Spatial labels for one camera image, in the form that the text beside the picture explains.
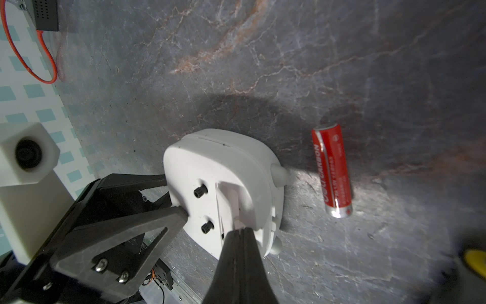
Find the orange wire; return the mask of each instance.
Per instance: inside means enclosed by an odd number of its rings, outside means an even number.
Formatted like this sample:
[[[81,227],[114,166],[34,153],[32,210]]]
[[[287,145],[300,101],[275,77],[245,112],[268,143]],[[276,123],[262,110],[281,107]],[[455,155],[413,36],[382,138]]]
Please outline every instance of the orange wire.
[[[148,282],[147,284],[145,284],[145,285],[142,283],[142,285],[147,286],[147,285],[149,285],[149,284],[150,284],[152,281],[154,281],[155,279],[156,279],[156,278],[155,278],[155,271],[154,271],[154,269],[152,268],[152,269],[150,270],[150,279],[149,279],[149,282]]]
[[[56,63],[54,62],[54,59],[52,58],[51,53],[49,52],[49,50],[46,47],[46,44],[44,43],[44,38],[42,38],[43,31],[37,30],[37,38],[39,39],[40,46],[42,47],[44,52],[46,52],[46,55],[49,58],[49,61],[51,62],[51,65],[52,65],[52,71],[53,71],[54,75],[52,76],[52,79],[49,80],[49,81],[44,80],[44,79],[40,78],[39,76],[37,76],[36,74],[34,74],[34,72],[31,70],[31,68],[29,68],[27,66],[24,59],[22,58],[22,56],[20,56],[19,52],[17,51],[17,48],[14,45],[12,37],[10,37],[10,31],[8,30],[7,17],[6,17],[6,14],[5,14],[5,0],[0,0],[0,11],[1,11],[1,23],[2,23],[2,26],[3,26],[3,30],[5,31],[5,35],[7,36],[8,43],[10,43],[10,47],[12,47],[12,50],[14,51],[17,58],[20,60],[21,64],[30,73],[30,75],[34,76],[38,81],[43,82],[43,83],[48,84],[48,85],[54,83],[57,79]]]

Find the white rounded knob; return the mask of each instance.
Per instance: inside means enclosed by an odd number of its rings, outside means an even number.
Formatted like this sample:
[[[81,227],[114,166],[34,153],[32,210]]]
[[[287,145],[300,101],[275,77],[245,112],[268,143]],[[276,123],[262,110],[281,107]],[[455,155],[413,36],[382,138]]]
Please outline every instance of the white rounded knob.
[[[289,181],[289,172],[284,167],[273,163],[270,166],[270,172],[272,173],[272,179],[275,187],[280,188],[285,186]]]

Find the bolt head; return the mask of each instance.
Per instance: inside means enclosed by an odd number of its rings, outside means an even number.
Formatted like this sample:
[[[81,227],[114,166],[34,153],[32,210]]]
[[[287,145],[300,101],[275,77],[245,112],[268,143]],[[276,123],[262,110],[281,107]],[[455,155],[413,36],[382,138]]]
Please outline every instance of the bolt head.
[[[124,271],[121,273],[121,276],[118,278],[118,283],[125,283],[126,281],[128,281],[128,277],[130,276],[130,274],[128,273],[128,271]]]
[[[45,284],[45,285],[42,287],[42,290],[43,290],[43,291],[46,291],[46,290],[48,290],[48,289],[49,289],[49,288],[51,288],[51,287],[52,287],[52,283],[51,283],[51,282],[49,282],[49,283]]]
[[[94,270],[96,272],[102,272],[103,270],[106,269],[106,266],[108,266],[108,260],[107,259],[101,259],[98,264],[96,264]]]

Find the screw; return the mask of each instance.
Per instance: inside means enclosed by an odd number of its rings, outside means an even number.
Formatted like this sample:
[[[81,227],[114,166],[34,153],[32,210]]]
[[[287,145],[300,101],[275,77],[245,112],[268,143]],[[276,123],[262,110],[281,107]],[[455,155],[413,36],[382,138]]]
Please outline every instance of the screw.
[[[208,221],[206,224],[201,226],[201,230],[204,234],[207,234],[211,229],[214,229],[214,225],[211,223],[211,221]]]
[[[128,277],[130,276],[130,274],[128,273],[128,271],[124,271],[121,273],[121,276],[118,278],[118,283],[125,283],[126,281],[128,281]]]
[[[96,264],[94,270],[96,272],[102,272],[103,270],[106,269],[106,266],[108,266],[108,260],[107,259],[101,259],[98,264]]]
[[[194,190],[194,196],[197,198],[203,196],[204,193],[208,193],[208,189],[206,188],[205,185],[202,185],[201,187],[196,188],[196,190]]]
[[[43,290],[43,291],[46,291],[46,290],[48,290],[48,289],[49,289],[49,288],[51,288],[51,287],[52,287],[52,283],[51,283],[51,282],[49,282],[49,283],[45,284],[45,285],[42,287],[42,290]]]

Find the red battery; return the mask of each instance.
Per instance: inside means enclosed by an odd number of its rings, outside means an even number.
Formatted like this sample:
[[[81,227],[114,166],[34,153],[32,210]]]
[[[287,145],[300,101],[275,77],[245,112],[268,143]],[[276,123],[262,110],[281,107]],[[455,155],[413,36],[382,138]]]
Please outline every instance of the red battery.
[[[348,217],[353,206],[341,126],[318,126],[312,130],[312,140],[326,211],[333,217]]]

